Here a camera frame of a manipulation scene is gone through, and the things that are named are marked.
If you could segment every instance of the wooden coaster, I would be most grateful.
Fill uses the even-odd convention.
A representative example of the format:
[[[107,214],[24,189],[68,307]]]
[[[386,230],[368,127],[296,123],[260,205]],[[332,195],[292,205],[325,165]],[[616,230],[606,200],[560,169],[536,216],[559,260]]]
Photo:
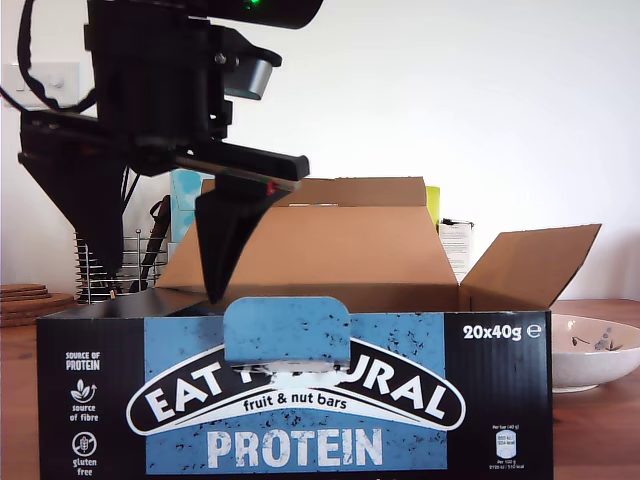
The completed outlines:
[[[52,313],[62,312],[69,310],[70,308],[78,307],[76,302],[69,303],[67,305],[58,305],[51,308],[45,308],[38,312],[17,312],[17,313],[3,313],[0,315],[0,327],[21,327],[25,325],[35,325],[36,319],[44,317],[45,315],[51,315]]]
[[[36,324],[36,317],[0,318],[0,328],[26,327]]]
[[[35,283],[22,283],[14,285],[0,285],[0,294],[3,293],[15,293],[15,292],[30,292],[33,290],[46,290],[44,285],[38,285]]]
[[[20,318],[20,317],[43,317],[45,315],[50,315],[52,313],[62,312],[71,308],[72,306],[77,305],[76,302],[69,302],[62,305],[56,305],[54,307],[48,308],[40,308],[38,310],[28,310],[25,312],[2,312],[2,318],[12,319],[12,318]]]
[[[20,300],[37,300],[39,298],[51,298],[51,294],[48,292],[33,294],[31,292],[25,292],[24,295],[2,295],[0,297],[0,303],[19,302]]]
[[[73,295],[66,293],[53,293],[50,298],[38,298],[36,300],[20,300],[18,302],[0,303],[0,313],[33,312],[44,308],[66,305],[73,302]]]
[[[41,293],[49,293],[46,288],[38,288],[35,290],[24,290],[22,292],[0,292],[0,298],[21,297],[24,295],[39,295]]]

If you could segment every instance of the icon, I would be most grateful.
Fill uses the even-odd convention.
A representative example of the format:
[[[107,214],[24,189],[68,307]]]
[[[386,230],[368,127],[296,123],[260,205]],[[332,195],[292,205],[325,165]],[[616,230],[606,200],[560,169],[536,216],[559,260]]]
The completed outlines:
[[[81,457],[90,457],[95,453],[96,448],[98,448],[98,441],[96,440],[96,437],[93,436],[93,433],[80,432],[73,437],[71,447],[76,455],[80,455]]]
[[[76,385],[78,390],[71,390],[71,396],[78,403],[88,403],[93,400],[93,396],[96,394],[96,386],[84,384],[82,379],[78,380],[78,384]]]
[[[516,432],[501,430],[496,434],[496,454],[500,458],[509,460],[516,456]]]

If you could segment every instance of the nutrition label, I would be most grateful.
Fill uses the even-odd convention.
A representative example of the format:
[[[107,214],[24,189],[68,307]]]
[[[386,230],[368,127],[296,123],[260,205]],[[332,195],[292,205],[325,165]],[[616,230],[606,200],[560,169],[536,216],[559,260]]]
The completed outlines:
[[[67,352],[67,371],[100,370],[100,352]],[[100,421],[100,413],[95,404],[98,386],[89,377],[78,378],[69,391],[69,421],[77,424],[77,433],[71,440],[70,448],[75,455],[71,466],[79,477],[92,477],[98,460],[94,458],[98,450],[98,439],[92,433],[92,425]]]

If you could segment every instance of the cardboard box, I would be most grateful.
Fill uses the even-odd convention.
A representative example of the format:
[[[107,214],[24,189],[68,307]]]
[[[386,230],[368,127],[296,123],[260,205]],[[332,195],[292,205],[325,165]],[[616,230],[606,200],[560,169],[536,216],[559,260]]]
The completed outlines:
[[[459,286],[424,194],[309,181],[265,216],[219,305],[192,227],[164,288],[39,319],[41,479],[553,478],[548,308],[599,226],[501,234]],[[216,312],[264,295],[342,301],[348,377],[231,369]],[[288,303],[260,328],[306,315]]]
[[[358,313],[545,311],[600,229],[502,233],[459,285],[425,206],[421,178],[305,180],[267,212],[217,311],[252,295],[330,296]],[[203,293],[199,249],[194,224],[158,287]]]

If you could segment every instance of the eat natural logo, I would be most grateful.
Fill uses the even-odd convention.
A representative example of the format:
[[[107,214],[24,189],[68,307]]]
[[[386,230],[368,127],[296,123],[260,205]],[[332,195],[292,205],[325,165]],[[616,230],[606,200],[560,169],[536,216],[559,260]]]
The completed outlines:
[[[285,408],[349,413],[442,431],[458,428],[466,405],[446,379],[376,345],[351,339],[352,368],[302,374],[287,385],[237,372],[224,345],[191,357],[147,382],[131,398],[127,420],[139,435]]]

